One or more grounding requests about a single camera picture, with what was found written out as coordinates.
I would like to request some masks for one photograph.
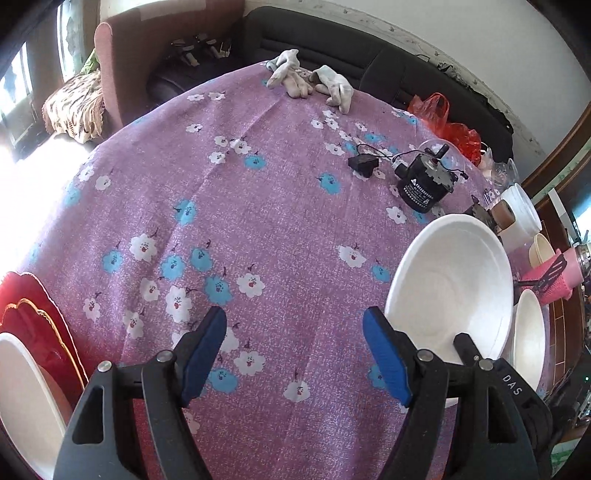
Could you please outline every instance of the cup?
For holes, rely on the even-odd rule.
[[[542,230],[542,222],[521,185],[516,183],[509,187],[501,193],[501,199],[509,204],[515,215],[515,223],[499,233],[505,252],[510,254],[532,240]]]

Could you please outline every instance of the blue gripper pad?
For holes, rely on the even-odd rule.
[[[197,330],[185,334],[200,336],[200,340],[183,371],[183,385],[180,395],[183,407],[186,407],[191,399],[201,394],[226,336],[226,327],[226,313],[220,307],[212,307]]]
[[[407,369],[395,345],[387,337],[384,329],[392,329],[382,312],[371,307],[363,313],[363,335],[390,395],[408,407],[413,398],[408,385]]]

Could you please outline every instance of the work glove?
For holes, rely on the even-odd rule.
[[[329,96],[326,101],[327,105],[338,106],[343,115],[349,113],[353,87],[340,73],[336,73],[328,65],[322,65],[312,72],[310,82],[316,84],[314,88],[317,92]]]
[[[297,54],[298,50],[292,48],[281,52],[278,57],[267,62],[267,70],[273,72],[267,81],[267,88],[273,89],[277,85],[283,84],[290,97],[308,98],[314,89],[296,72],[296,69],[300,68]]]

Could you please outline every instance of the pink armchair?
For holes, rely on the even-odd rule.
[[[198,33],[220,38],[243,11],[244,0],[168,0],[100,23],[95,47],[105,98],[103,137],[150,110],[146,82],[173,40]]]

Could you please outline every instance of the white bowl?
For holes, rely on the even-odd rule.
[[[531,268],[539,267],[553,256],[554,248],[552,248],[548,239],[541,233],[537,233],[529,251]]]
[[[512,362],[509,363],[535,391],[544,368],[546,330],[540,302],[528,288],[519,297],[515,308],[514,329],[510,348]]]
[[[21,457],[51,480],[66,424],[35,360],[10,333],[0,333],[0,420]]]
[[[427,225],[404,254],[384,309],[418,349],[461,364],[453,346],[470,334],[485,358],[501,355],[513,305],[509,259],[493,232],[468,215]]]

